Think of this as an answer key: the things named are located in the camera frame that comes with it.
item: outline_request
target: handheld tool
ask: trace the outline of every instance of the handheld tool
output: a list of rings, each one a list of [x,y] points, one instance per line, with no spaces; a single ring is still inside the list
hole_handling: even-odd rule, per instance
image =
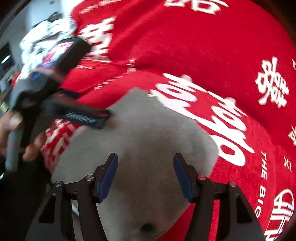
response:
[[[117,167],[118,156],[111,153],[93,175],[68,184],[56,181],[38,209],[26,241],[75,241],[71,200],[78,201],[83,239],[107,241],[96,203],[107,197]]]
[[[59,91],[66,74],[75,68],[91,46],[79,37],[56,44],[41,66],[12,90],[9,109],[23,116],[22,126],[10,132],[7,140],[7,172],[16,172],[22,160],[20,150],[34,141],[56,118],[101,129],[110,111],[90,108]]]
[[[188,165],[181,153],[174,155],[173,164],[184,197],[195,203],[184,241],[208,240],[214,200],[220,200],[216,241],[265,240],[253,209],[236,182],[212,182]]]

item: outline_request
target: red t-shirt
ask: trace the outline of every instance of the red t-shirt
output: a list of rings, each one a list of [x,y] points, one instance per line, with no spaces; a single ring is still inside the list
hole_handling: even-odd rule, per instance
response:
[[[236,181],[274,240],[296,192],[296,51],[281,25],[249,0],[85,0],[72,15],[93,48],[62,87],[98,108],[139,87],[197,120],[219,147],[211,180]],[[51,171],[77,128],[56,123],[42,150]],[[183,240],[192,211],[159,240]],[[215,206],[209,240],[217,221]]]

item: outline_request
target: clamp jaw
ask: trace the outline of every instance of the clamp jaw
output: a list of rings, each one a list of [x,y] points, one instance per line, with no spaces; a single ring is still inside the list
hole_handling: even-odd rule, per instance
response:
[[[75,241],[71,200],[78,201],[83,239],[107,241],[96,203],[107,197],[117,167],[118,157],[111,153],[93,175],[69,184],[55,182],[33,219],[26,241]]]
[[[265,241],[248,200],[234,181],[212,182],[188,165],[181,153],[174,155],[173,164],[184,197],[195,203],[185,241],[208,240],[214,200],[220,200],[216,241]]]

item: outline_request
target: white lettering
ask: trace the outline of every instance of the white lettering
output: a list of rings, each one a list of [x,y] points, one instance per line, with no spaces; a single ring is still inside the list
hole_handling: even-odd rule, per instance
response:
[[[246,126],[245,124],[236,116],[234,116],[233,114],[229,113],[227,110],[224,110],[220,107],[217,106],[212,106],[211,107],[213,112],[219,116],[222,120],[225,120],[227,123],[229,123],[230,125],[238,128],[241,131],[246,131]]]
[[[259,218],[261,214],[261,207],[260,206],[257,206],[256,209],[255,209],[255,215],[257,218]]]
[[[197,101],[197,98],[193,94],[188,93],[185,90],[181,90],[181,89],[179,89],[179,88],[177,88],[175,86],[171,86],[171,85],[167,85],[167,84],[156,84],[155,87],[157,89],[161,90],[162,92],[164,92],[166,94],[169,94],[171,96],[174,96],[174,97],[176,97],[178,99],[182,99],[182,100],[190,101],[190,102],[196,102]]]
[[[288,159],[286,159],[285,156],[284,156],[284,161],[285,161],[285,163],[284,163],[284,167],[287,167],[288,170],[289,170],[290,172],[292,172],[291,162],[290,162]]]
[[[232,101],[229,101],[228,99],[223,99],[222,97],[220,97],[220,96],[218,96],[218,95],[216,95],[216,94],[214,94],[214,93],[212,93],[212,92],[210,92],[210,91],[208,91],[208,93],[211,95],[211,96],[213,96],[214,98],[216,98],[217,100],[219,100],[219,101],[221,101],[221,102],[223,102],[223,104],[222,103],[219,103],[218,102],[218,104],[220,105],[220,106],[222,106],[224,109],[226,109],[226,110],[228,110],[229,112],[231,112],[232,114],[234,114],[234,115],[236,115],[236,116],[239,116],[239,117],[242,117],[239,113],[241,113],[241,114],[243,114],[244,116],[247,116],[244,112],[242,112],[239,108],[237,108],[236,106],[235,106],[235,103],[233,103]]]
[[[263,187],[262,185],[260,185],[259,197],[264,198],[265,197],[265,191],[266,191],[266,188]]]
[[[190,104],[183,101],[183,100],[177,100],[177,99],[169,99],[165,95],[161,94],[159,91],[156,90],[150,90],[150,94],[152,96],[155,96],[160,103],[162,103],[165,107],[174,110],[181,115],[187,116],[191,119],[197,119],[197,116],[189,112],[185,107],[190,107]]]
[[[214,122],[211,122],[201,117],[197,117],[196,120],[204,126],[212,129],[213,131],[216,131],[221,135],[229,138],[230,140],[237,143],[247,151],[255,153],[254,150],[247,143],[245,143],[244,140],[246,139],[246,136],[241,131],[228,128],[221,120],[219,120],[217,117],[213,115],[211,116],[211,118]]]
[[[261,158],[261,161],[263,162],[262,164],[261,164],[261,166],[267,171],[267,167],[266,167],[266,161],[265,160],[263,160],[262,158]]]
[[[168,81],[171,85],[177,86],[177,87],[182,88],[184,90],[196,92],[195,90],[189,88],[189,87],[192,87],[198,91],[205,92],[205,93],[207,92],[204,88],[201,88],[200,86],[198,86],[190,81],[184,80],[184,79],[176,77],[174,75],[163,73],[163,76],[170,79],[170,80],[175,81],[175,82]]]
[[[95,8],[99,8],[99,6],[105,6],[105,5],[108,5],[108,4],[111,4],[111,3],[115,3],[115,2],[119,2],[121,0],[103,0],[99,3],[96,3],[94,5],[91,5],[81,11],[79,11],[79,14],[85,14],[85,13],[88,13],[92,10],[94,10]]]
[[[261,154],[264,156],[264,158],[266,160],[266,153],[264,152],[264,154],[263,154],[263,152],[261,152]]]
[[[221,0],[211,0],[211,1],[179,0],[177,2],[176,2],[176,0],[166,0],[166,2],[164,3],[164,6],[166,6],[166,7],[185,7],[185,3],[190,2],[190,1],[191,1],[191,9],[192,10],[205,12],[205,13],[209,13],[209,14],[215,14],[215,12],[221,10],[220,7],[216,3],[219,3],[225,7],[228,7],[228,5]],[[200,4],[208,5],[208,7],[207,8],[200,7]]]
[[[292,127],[292,131],[288,134],[288,137],[293,141],[293,145],[296,146],[296,126],[295,128]]]
[[[215,143],[217,144],[217,146],[219,148],[219,156],[220,157],[222,157],[226,161],[228,161],[234,165],[240,166],[240,167],[245,165],[246,158],[244,157],[244,154],[241,151],[241,149],[239,149],[235,144],[231,143],[230,141],[228,141],[220,136],[210,135],[210,137],[212,137],[213,140],[215,141]],[[232,149],[234,151],[234,155],[226,154],[225,152],[223,152],[223,150],[221,149],[221,146],[223,146],[223,145]]]
[[[60,150],[64,145],[65,145],[65,140],[64,140],[64,136],[62,136],[62,137],[58,140],[57,144],[55,145],[52,154],[53,154],[54,156],[57,156],[59,150]]]
[[[264,169],[261,169],[261,178],[267,180],[267,172]]]
[[[86,54],[86,58],[102,59],[109,61],[108,57],[104,54],[108,53],[108,46],[112,39],[112,33],[105,33],[106,31],[113,30],[116,17],[104,19],[98,24],[89,24],[80,31],[80,37],[86,40],[89,44],[97,44],[92,47],[91,52]]]
[[[289,94],[289,89],[281,74],[276,72],[278,59],[276,57],[272,57],[271,61],[272,63],[267,60],[262,60],[261,67],[263,68],[264,73],[258,72],[255,80],[255,83],[258,85],[259,92],[261,94],[265,94],[258,100],[258,102],[261,105],[265,105],[270,96],[271,102],[275,102],[278,108],[280,108],[281,106],[286,106],[287,104],[284,95]]]

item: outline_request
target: gray patch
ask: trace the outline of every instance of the gray patch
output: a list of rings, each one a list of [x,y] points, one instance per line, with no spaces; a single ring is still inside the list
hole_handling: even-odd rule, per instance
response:
[[[131,90],[109,108],[104,130],[87,128],[66,151],[52,180],[71,183],[92,174],[118,155],[119,166],[108,197],[98,204],[108,240],[153,240],[188,207],[173,168],[173,155],[209,176],[218,156],[212,138],[196,120],[164,107],[145,91]]]

